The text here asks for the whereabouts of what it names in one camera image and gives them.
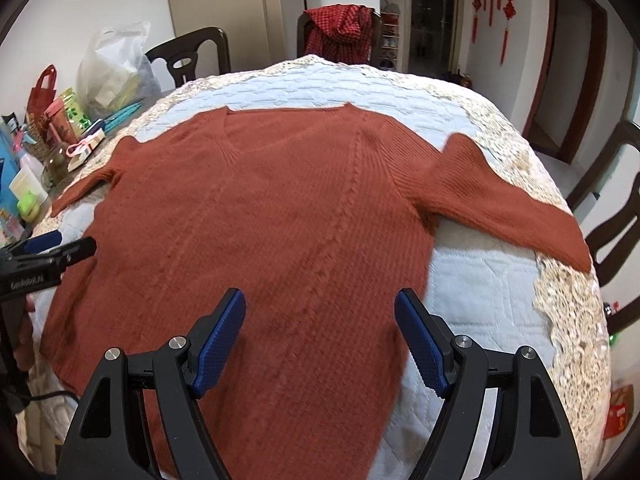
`sweater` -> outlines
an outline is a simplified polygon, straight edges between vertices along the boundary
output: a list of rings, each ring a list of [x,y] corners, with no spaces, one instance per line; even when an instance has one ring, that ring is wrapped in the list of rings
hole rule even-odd
[[[367,477],[407,358],[394,298],[424,294],[438,216],[591,268],[575,219],[501,180],[468,137],[440,153],[353,105],[220,108],[124,137],[53,214],[101,181],[97,253],[65,273],[41,351],[82,392],[106,349],[159,348],[240,288],[244,325],[200,401],[234,480]]]

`white quilted blanket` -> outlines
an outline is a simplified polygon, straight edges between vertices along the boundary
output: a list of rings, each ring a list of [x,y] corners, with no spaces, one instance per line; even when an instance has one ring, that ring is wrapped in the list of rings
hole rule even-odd
[[[474,137],[478,129],[454,102],[425,91],[401,89],[383,78],[370,78],[359,70],[337,73],[318,62],[292,67],[278,76],[256,76],[220,89],[205,90],[178,103],[143,126],[140,141],[153,139],[193,114],[228,105],[246,108],[331,107],[351,102],[358,107],[390,115],[441,149],[447,136],[462,132]],[[491,162],[493,157],[485,153]],[[95,205],[104,198],[99,189],[62,217],[64,243],[76,240],[92,222]],[[482,346],[515,351],[528,344],[549,368],[554,357],[550,322],[533,309],[534,280],[538,268],[534,253],[444,219],[437,232],[436,250],[429,269],[424,303],[442,316],[454,333],[465,333]],[[34,325],[38,338],[47,317],[53,291],[36,301]],[[495,405],[495,393],[485,399],[481,425],[464,478],[475,478],[482,465]],[[398,402],[382,435],[369,479],[408,478],[430,436],[441,402],[422,380],[410,358],[406,364]],[[65,424],[57,428],[65,434]]]

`metal screw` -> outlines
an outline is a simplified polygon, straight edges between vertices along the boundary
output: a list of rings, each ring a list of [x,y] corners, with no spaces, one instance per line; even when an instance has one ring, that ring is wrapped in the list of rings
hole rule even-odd
[[[171,341],[169,341],[169,348],[177,350],[178,348],[182,348],[186,344],[187,340],[179,335],[178,337],[172,337]]]
[[[119,348],[109,348],[104,353],[104,358],[107,361],[115,361],[118,357],[120,357],[120,349]]]
[[[454,341],[460,348],[469,348],[472,343],[472,340],[468,335],[457,335]]]
[[[536,351],[531,348],[530,346],[523,346],[520,349],[520,353],[522,354],[522,356],[525,359],[535,359],[536,358]]]

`doorway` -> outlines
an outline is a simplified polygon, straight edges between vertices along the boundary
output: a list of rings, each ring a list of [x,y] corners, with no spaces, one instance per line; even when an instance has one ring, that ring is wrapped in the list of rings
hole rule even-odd
[[[549,0],[543,67],[523,135],[571,164],[591,119],[607,49],[607,13],[595,0]]]
[[[412,0],[407,72],[446,78],[452,72],[459,0]]]

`plastic bag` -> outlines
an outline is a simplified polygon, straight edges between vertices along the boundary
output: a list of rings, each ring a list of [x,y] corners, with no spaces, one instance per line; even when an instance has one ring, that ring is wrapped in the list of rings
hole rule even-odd
[[[92,120],[160,93],[143,46],[150,23],[104,28],[92,37],[78,69],[76,94]]]

